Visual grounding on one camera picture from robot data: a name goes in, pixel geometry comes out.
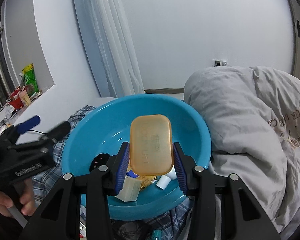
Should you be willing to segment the grey quilt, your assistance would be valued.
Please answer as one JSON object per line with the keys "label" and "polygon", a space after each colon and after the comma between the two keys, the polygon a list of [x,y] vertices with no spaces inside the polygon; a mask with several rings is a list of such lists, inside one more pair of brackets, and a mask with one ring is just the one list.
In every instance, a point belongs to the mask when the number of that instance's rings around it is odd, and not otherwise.
{"label": "grey quilt", "polygon": [[211,135],[210,167],[238,174],[282,239],[300,227],[300,80],[270,67],[214,67],[192,74],[185,102]]}

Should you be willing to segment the red bag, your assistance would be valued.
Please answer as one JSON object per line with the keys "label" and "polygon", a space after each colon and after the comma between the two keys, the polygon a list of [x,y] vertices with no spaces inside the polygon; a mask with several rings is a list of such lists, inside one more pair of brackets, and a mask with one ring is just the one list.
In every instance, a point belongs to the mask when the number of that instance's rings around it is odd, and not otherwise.
{"label": "red bag", "polygon": [[21,109],[21,108],[24,107],[22,101],[21,101],[21,100],[19,99],[19,97],[18,97],[18,93],[19,93],[21,90],[23,90],[23,89],[26,90],[26,86],[24,86],[24,87],[19,87],[19,88],[17,88],[16,90],[14,90],[14,91],[12,92],[12,94],[8,97],[8,99],[6,100],[6,102],[7,102],[8,104],[10,104],[11,106],[13,106],[16,110],[19,110],[19,109]]}

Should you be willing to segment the gold blue cigarette pack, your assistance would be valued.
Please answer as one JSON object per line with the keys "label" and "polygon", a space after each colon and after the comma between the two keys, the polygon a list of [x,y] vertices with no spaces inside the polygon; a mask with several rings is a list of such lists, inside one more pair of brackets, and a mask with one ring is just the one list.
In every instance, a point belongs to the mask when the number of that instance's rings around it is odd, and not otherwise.
{"label": "gold blue cigarette pack", "polygon": [[137,179],[141,181],[141,186],[140,186],[140,191],[144,190],[145,188],[149,187],[152,185],[155,181],[157,181],[158,177],[157,176],[141,176],[136,173],[134,173],[132,170],[128,171],[126,173],[128,177]]}

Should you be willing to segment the white barcode box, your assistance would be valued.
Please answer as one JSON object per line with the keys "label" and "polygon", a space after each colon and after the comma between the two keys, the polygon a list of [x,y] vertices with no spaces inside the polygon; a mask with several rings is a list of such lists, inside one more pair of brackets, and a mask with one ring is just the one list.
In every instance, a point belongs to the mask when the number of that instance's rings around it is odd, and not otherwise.
{"label": "white barcode box", "polygon": [[134,202],[138,198],[140,187],[140,180],[126,176],[123,188],[116,196],[116,198],[123,202]]}

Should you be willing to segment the white sheer curtain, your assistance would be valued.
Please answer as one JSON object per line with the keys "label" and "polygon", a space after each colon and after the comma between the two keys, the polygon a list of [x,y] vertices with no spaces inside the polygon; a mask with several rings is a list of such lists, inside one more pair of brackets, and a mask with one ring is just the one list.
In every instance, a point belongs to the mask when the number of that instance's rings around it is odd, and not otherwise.
{"label": "white sheer curtain", "polygon": [[144,87],[121,0],[73,0],[85,53],[100,96],[143,94]]}

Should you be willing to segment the green snack bag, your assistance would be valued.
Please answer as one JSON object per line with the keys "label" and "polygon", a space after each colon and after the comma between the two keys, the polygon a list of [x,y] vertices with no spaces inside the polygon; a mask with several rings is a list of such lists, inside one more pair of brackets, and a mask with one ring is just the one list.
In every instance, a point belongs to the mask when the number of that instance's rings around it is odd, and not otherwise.
{"label": "green snack bag", "polygon": [[31,63],[22,69],[22,74],[24,76],[24,82],[27,86],[27,93],[32,96],[34,93],[38,92],[38,85],[36,76],[34,73],[34,65]]}

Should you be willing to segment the teal small bottle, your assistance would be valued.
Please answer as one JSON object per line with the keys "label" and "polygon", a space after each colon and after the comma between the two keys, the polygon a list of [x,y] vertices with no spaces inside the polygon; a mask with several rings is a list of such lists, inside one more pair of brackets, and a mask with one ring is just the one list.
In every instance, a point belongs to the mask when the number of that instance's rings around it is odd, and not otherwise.
{"label": "teal small bottle", "polygon": [[161,230],[153,230],[150,240],[161,240]]}

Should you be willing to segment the black plush toy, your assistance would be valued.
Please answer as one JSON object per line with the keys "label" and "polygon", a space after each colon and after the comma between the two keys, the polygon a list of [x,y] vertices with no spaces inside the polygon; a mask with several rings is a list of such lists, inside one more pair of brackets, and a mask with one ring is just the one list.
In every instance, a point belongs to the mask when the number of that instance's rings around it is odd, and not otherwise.
{"label": "black plush toy", "polygon": [[102,165],[106,165],[107,161],[110,157],[110,154],[108,153],[100,153],[98,154],[91,162],[89,167],[89,172],[92,172],[96,168],[99,168]]}

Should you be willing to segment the toothpick jar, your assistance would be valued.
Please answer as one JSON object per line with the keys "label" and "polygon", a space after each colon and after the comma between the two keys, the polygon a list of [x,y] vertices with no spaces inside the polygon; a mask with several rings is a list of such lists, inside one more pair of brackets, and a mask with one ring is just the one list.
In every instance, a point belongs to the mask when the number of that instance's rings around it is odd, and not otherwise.
{"label": "toothpick jar", "polygon": [[30,100],[29,95],[28,95],[28,93],[25,89],[21,90],[18,93],[18,97],[22,101],[22,103],[25,107],[29,107],[29,105],[31,104],[31,100]]}

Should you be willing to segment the wall power socket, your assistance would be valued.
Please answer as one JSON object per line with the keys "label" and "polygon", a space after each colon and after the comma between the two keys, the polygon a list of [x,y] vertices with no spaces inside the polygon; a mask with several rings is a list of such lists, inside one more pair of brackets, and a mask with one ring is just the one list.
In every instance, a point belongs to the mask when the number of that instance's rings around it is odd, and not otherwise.
{"label": "wall power socket", "polygon": [[217,60],[213,59],[213,67],[220,67],[220,66],[228,66],[228,61],[227,60]]}

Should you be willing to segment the orange translucent soap box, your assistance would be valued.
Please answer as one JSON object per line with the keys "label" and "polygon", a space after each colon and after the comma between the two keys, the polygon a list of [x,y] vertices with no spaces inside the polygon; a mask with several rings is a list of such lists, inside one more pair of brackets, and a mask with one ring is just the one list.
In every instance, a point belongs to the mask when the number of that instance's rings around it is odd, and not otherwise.
{"label": "orange translucent soap box", "polygon": [[161,114],[135,118],[130,126],[130,167],[140,176],[160,176],[173,167],[170,120]]}

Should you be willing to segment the blue plastic basin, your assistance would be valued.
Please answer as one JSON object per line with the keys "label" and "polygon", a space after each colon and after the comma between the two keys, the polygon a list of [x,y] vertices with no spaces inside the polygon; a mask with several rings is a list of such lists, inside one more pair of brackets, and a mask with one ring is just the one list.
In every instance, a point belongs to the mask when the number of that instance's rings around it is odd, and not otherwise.
{"label": "blue plastic basin", "polygon": [[[87,114],[70,132],[62,153],[63,173],[74,176],[89,172],[100,153],[116,155],[122,142],[129,141],[130,124],[138,116],[161,114],[171,122],[172,138],[197,165],[208,168],[211,156],[209,129],[202,116],[187,103],[166,95],[140,94],[112,100]],[[157,217],[186,199],[177,180],[161,190],[151,185],[135,202],[108,198],[115,220],[143,220]]]}

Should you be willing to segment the small white bottle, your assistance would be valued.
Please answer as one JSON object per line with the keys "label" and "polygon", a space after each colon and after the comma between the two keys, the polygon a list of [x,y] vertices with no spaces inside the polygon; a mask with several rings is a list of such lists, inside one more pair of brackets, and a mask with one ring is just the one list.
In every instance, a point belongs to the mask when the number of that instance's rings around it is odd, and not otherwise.
{"label": "small white bottle", "polygon": [[162,175],[160,177],[160,179],[157,181],[156,186],[162,190],[166,189],[166,187],[168,186],[168,184],[172,181],[175,180],[177,178],[174,166],[172,167],[172,169],[170,170],[170,172],[168,172],[165,175]]}

